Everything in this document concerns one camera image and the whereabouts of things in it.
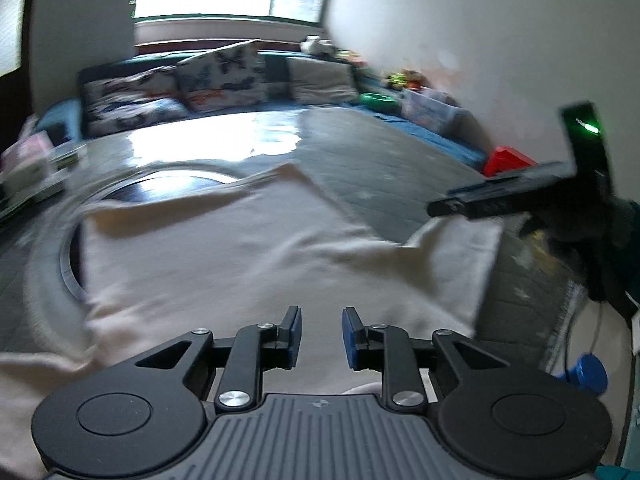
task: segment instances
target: white towel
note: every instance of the white towel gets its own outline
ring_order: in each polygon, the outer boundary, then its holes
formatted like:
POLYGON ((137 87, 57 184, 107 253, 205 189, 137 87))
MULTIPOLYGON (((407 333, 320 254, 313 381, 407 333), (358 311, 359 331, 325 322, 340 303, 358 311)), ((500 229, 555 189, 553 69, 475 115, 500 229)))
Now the white towel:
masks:
POLYGON ((54 387, 194 328, 228 337, 302 307, 295 370, 265 391, 338 394, 378 377, 349 370, 340 313, 413 337, 473 335, 502 223, 435 219, 407 245, 381 240, 293 165, 187 197, 91 206, 83 271, 94 344, 82 362, 0 356, 0 467, 44 474, 28 421, 54 387))

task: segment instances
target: blue bottle cap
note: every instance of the blue bottle cap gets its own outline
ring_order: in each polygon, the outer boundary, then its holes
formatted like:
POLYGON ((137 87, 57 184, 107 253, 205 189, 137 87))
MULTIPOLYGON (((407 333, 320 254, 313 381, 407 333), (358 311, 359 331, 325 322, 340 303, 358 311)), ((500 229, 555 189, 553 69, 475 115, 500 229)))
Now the blue bottle cap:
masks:
POLYGON ((581 355, 574 371, 581 389, 590 390, 598 396, 607 391, 609 386, 607 371, 595 355, 581 355))

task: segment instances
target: green bowl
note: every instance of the green bowl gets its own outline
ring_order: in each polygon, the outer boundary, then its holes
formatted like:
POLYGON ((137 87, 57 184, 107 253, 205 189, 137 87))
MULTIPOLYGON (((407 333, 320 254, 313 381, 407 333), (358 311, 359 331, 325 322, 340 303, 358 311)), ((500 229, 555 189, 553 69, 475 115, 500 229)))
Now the green bowl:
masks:
POLYGON ((382 94, 360 94, 360 102, 369 110, 382 114, 397 112, 400 107, 396 99, 382 94))

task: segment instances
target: black circular disc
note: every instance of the black circular disc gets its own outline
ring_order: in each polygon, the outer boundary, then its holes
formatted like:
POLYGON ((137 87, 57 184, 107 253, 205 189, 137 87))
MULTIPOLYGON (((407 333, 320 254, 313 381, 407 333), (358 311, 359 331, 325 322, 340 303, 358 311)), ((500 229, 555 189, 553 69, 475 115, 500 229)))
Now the black circular disc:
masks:
POLYGON ((151 418, 151 405, 131 394, 104 394, 87 400, 76 413, 89 433, 117 436, 142 428, 151 418))
POLYGON ((198 398, 170 370, 130 370, 105 368, 37 407, 31 434, 48 469, 129 478, 176 460, 197 441, 207 422, 198 398))
POLYGON ((493 476, 569 478, 595 468, 611 434, 598 399, 538 370, 482 370, 440 403, 437 427, 464 462, 493 476))
POLYGON ((520 435, 553 433, 564 424, 564 408, 540 395, 509 395, 498 400, 492 411, 498 424, 520 435))

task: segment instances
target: toy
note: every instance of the toy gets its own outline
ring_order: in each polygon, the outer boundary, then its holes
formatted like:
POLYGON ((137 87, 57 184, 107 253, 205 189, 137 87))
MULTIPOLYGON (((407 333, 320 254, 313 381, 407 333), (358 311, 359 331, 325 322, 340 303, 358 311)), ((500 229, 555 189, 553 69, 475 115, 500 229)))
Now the toy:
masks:
POLYGON ((406 68, 393 74, 383 74, 382 79, 385 81, 385 86, 387 88, 398 91, 403 90, 404 88, 420 91, 427 82, 425 76, 420 72, 406 68))
POLYGON ((484 176, 494 176, 497 173, 510 170, 519 170, 535 166, 536 161, 524 153, 520 153, 511 146, 498 146, 484 165, 484 176))
POLYGON ((337 57, 338 59, 343 59, 358 68, 367 67, 367 62, 364 61, 364 59, 360 54, 358 54, 357 52, 354 52, 353 50, 339 50, 336 53, 335 57, 337 57))
POLYGON ((306 41, 300 43, 300 52, 312 56, 332 56, 335 47, 331 40, 321 40, 320 36, 307 36, 306 41))

